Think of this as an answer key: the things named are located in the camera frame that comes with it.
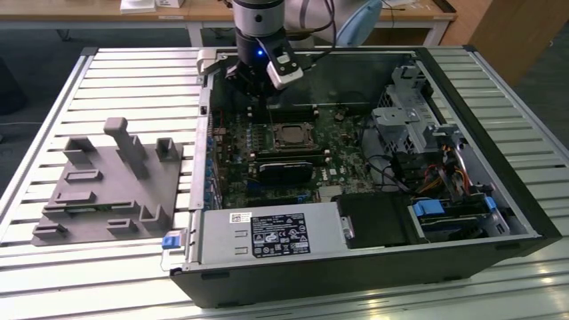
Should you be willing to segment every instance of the floor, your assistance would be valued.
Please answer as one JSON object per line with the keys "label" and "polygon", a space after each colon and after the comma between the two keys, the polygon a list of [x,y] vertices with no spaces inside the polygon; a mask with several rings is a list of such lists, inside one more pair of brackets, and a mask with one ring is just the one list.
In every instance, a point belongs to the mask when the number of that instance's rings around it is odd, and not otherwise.
{"label": "floor", "polygon": [[[181,29],[73,30],[72,40],[61,42],[53,30],[0,31],[0,57],[28,96],[25,108],[0,115],[0,194],[9,183],[28,146],[53,104],[67,76],[84,47],[185,47],[188,35]],[[230,33],[217,39],[204,32],[205,45],[230,45]],[[569,25],[553,46],[514,88],[561,142],[569,147]],[[27,122],[20,125],[7,123]]]}

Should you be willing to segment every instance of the power supply label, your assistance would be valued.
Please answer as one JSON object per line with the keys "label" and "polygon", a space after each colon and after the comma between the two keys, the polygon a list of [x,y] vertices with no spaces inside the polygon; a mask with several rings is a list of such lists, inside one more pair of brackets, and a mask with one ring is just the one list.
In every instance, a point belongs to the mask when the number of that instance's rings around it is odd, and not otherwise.
{"label": "power supply label", "polygon": [[304,213],[250,217],[250,231],[254,258],[310,253]]}

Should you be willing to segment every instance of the white box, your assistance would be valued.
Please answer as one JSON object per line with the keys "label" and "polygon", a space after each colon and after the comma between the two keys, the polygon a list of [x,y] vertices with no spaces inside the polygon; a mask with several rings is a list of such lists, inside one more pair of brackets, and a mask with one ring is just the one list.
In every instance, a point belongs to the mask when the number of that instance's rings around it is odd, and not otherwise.
{"label": "white box", "polygon": [[156,12],[153,0],[121,0],[121,14]]}
{"label": "white box", "polygon": [[178,8],[181,7],[184,0],[156,0],[158,7]]}

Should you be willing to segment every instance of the wooden table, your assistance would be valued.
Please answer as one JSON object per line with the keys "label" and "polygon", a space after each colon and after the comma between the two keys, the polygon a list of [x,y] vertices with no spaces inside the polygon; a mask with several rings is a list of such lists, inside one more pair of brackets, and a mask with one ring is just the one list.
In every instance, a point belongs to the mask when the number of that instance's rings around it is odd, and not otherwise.
{"label": "wooden table", "polygon": [[[185,0],[180,9],[121,15],[120,0],[1,0],[0,29],[188,29],[190,45],[202,47],[201,29],[234,27],[233,15],[216,0]],[[432,0],[382,10],[377,28],[425,28],[425,45],[437,45],[454,13]]]}

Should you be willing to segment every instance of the blue latch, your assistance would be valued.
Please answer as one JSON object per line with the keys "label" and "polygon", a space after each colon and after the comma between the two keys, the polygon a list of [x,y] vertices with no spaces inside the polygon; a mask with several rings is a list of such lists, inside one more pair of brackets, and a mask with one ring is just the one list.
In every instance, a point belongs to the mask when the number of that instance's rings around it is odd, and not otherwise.
{"label": "blue latch", "polygon": [[181,236],[180,235],[166,235],[161,239],[161,248],[164,250],[180,248]]}
{"label": "blue latch", "polygon": [[498,206],[496,205],[496,202],[494,202],[494,198],[486,197],[486,198],[484,198],[484,200],[486,202],[486,205],[488,205],[490,212],[494,211],[498,208]]}
{"label": "blue latch", "polygon": [[442,215],[445,214],[445,209],[442,208],[440,200],[421,200],[413,205],[413,211],[416,216],[421,217],[424,215]]}

